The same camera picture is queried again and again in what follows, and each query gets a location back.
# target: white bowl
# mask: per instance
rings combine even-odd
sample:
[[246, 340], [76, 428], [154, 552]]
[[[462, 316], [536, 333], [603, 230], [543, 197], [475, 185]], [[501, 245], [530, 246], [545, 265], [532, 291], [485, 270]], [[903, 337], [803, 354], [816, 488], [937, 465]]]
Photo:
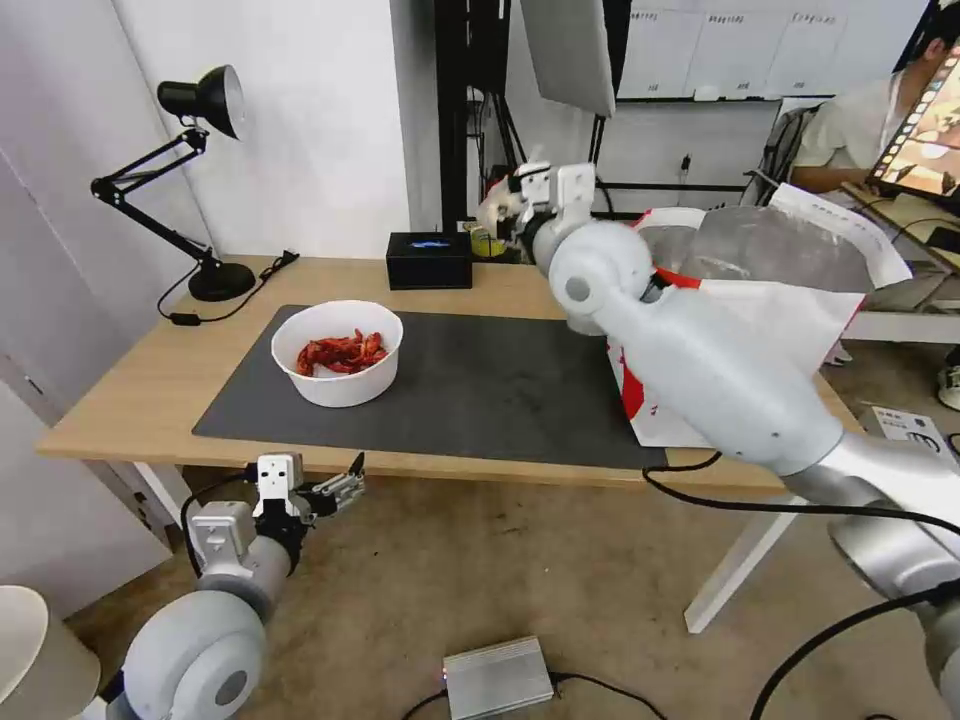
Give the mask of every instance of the white bowl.
[[[387, 356], [354, 375], [318, 368], [318, 377], [297, 372], [297, 356], [311, 340], [353, 335], [358, 329], [383, 336]], [[351, 407], [380, 395], [397, 376], [403, 323], [383, 305], [365, 300], [332, 300], [301, 310], [287, 319], [273, 335], [270, 351], [304, 398], [324, 407]]]

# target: red food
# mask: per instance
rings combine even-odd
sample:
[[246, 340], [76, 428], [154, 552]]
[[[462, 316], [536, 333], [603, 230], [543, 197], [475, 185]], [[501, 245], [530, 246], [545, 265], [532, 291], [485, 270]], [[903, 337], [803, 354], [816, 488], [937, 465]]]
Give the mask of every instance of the red food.
[[313, 377], [313, 368], [323, 365], [333, 372], [354, 374], [376, 365], [387, 356], [383, 336], [370, 333], [366, 337], [359, 330], [352, 337], [311, 340], [297, 356], [297, 373]]

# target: sneaker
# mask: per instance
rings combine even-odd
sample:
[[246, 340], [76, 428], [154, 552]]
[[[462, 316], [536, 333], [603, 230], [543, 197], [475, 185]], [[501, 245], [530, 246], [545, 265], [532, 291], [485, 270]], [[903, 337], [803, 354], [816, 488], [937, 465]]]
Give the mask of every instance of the sneaker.
[[940, 391], [937, 397], [951, 410], [960, 411], [960, 365], [944, 368], [937, 376]]
[[847, 349], [837, 340], [833, 344], [833, 347], [830, 348], [830, 352], [827, 353], [827, 357], [824, 358], [823, 362], [832, 367], [843, 367], [853, 362], [853, 355], [848, 353]]

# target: whiteboard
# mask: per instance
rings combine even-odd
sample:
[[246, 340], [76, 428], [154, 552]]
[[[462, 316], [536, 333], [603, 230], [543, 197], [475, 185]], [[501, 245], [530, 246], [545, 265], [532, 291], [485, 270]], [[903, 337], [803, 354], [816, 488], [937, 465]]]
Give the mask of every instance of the whiteboard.
[[619, 99], [833, 95], [892, 72], [927, 0], [633, 0]]

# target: black desk lamp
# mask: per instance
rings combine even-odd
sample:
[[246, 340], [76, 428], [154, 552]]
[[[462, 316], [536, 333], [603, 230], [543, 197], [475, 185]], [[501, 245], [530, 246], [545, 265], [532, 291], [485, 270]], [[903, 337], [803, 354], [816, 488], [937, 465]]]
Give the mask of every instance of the black desk lamp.
[[[239, 297], [253, 288], [256, 278], [246, 265], [220, 262], [213, 256], [213, 248], [191, 240], [158, 222], [139, 208], [127, 202], [127, 195], [148, 182], [156, 180], [174, 168], [202, 155], [207, 148], [209, 131], [199, 126], [203, 118], [224, 135], [239, 139], [243, 126], [243, 90], [237, 73], [230, 65], [214, 68], [198, 83], [162, 82], [157, 87], [160, 106], [180, 118], [187, 126], [175, 140], [134, 160], [112, 175], [97, 178], [90, 184], [93, 196], [127, 217], [136, 220], [151, 232], [197, 261], [200, 271], [190, 278], [190, 294], [197, 300], [216, 302]], [[178, 145], [191, 150], [156, 170], [134, 172]]]

